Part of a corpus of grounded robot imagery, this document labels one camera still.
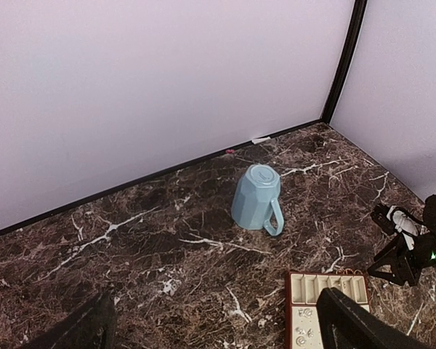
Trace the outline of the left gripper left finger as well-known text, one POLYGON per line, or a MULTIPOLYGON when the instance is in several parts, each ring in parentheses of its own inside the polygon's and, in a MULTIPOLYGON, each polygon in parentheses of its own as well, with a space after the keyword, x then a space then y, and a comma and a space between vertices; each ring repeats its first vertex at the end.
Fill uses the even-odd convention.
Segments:
POLYGON ((117 315, 109 292, 99 292, 22 348, 113 348, 117 315))

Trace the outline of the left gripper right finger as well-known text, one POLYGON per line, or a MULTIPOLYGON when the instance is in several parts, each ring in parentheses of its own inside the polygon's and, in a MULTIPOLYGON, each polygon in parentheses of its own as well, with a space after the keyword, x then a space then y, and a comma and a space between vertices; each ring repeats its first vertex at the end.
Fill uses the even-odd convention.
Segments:
POLYGON ((424 347, 418 340, 380 321, 338 289, 323 289, 316 309, 324 348, 424 347))

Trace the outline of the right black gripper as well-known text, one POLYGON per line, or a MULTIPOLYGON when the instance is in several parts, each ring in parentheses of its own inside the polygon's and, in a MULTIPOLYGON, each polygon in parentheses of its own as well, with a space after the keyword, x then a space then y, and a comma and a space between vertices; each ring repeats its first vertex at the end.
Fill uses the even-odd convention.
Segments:
POLYGON ((374 257, 368 274, 398 286, 416 286, 423 269, 436 268, 436 235, 415 236, 413 242, 413 249, 409 249, 403 234, 394 237, 374 257))

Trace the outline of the brown jewelry tray cream lining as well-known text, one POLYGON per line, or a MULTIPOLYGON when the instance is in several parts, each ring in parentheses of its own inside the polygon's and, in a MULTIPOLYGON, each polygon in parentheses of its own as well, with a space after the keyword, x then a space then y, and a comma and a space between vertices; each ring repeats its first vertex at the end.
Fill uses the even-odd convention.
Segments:
POLYGON ((286 274, 285 348, 322 348, 316 304, 325 288, 335 288, 352 298, 367 311, 371 310, 366 278, 348 270, 343 273, 286 274))

